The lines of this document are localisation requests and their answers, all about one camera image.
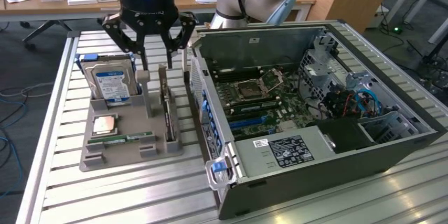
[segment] white cable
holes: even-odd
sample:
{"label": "white cable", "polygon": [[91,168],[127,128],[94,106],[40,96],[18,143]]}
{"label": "white cable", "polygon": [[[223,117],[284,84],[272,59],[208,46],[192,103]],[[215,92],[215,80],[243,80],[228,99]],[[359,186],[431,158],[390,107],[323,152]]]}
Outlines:
{"label": "white cable", "polygon": [[[31,90],[34,90],[35,88],[39,88],[39,87],[43,87],[43,86],[48,86],[48,85],[54,85],[55,82],[44,82],[44,83],[39,83],[34,86],[30,86],[30,87],[26,87],[19,93],[15,93],[15,94],[3,94],[0,93],[0,97],[15,97],[18,95],[22,95],[22,96],[27,96],[24,93],[26,92],[30,92]],[[44,93],[44,94],[36,94],[36,95],[28,95],[28,97],[44,97],[47,95],[50,95],[52,92],[48,92],[48,93]]]}

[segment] red cable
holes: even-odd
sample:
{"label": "red cable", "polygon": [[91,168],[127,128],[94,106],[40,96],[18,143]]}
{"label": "red cable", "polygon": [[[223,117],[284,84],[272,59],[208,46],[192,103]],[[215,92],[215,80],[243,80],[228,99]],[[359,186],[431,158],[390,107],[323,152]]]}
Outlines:
{"label": "red cable", "polygon": [[348,105],[348,101],[350,101],[351,97],[352,97],[352,94],[348,95],[347,100],[346,100],[346,106],[344,106],[344,113],[343,113],[343,116],[346,116],[347,105]]}

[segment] aluminum profile table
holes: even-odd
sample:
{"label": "aluminum profile table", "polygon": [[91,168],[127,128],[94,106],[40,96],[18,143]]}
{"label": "aluminum profile table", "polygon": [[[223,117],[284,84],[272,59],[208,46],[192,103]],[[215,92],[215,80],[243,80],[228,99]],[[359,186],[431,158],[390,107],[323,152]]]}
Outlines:
{"label": "aluminum profile table", "polygon": [[[348,25],[334,25],[448,126],[447,107]],[[159,37],[148,37],[146,42],[151,77],[156,80],[166,49]],[[358,61],[344,48],[339,51],[356,70]],[[180,55],[167,75],[176,95],[184,155],[83,173],[78,165],[91,91],[74,65],[75,53],[119,54],[120,50],[103,31],[82,32],[67,39],[18,223],[448,223],[447,135],[387,172],[220,221],[207,185]],[[152,92],[158,87],[159,81],[150,83]]]}

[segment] motherboard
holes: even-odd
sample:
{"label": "motherboard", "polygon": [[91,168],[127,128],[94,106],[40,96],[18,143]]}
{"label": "motherboard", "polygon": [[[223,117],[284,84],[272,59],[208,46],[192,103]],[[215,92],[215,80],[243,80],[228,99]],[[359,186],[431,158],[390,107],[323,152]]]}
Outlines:
{"label": "motherboard", "polygon": [[215,75],[216,90],[235,140],[304,128],[316,120],[298,92],[295,71],[283,68],[234,73],[232,81]]}

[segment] power supply label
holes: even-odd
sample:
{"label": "power supply label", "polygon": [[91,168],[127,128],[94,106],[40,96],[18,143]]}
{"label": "power supply label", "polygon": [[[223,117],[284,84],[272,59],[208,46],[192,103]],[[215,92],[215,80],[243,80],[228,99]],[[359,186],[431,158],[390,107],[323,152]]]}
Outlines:
{"label": "power supply label", "polygon": [[271,141],[270,147],[282,168],[315,160],[302,136]]}

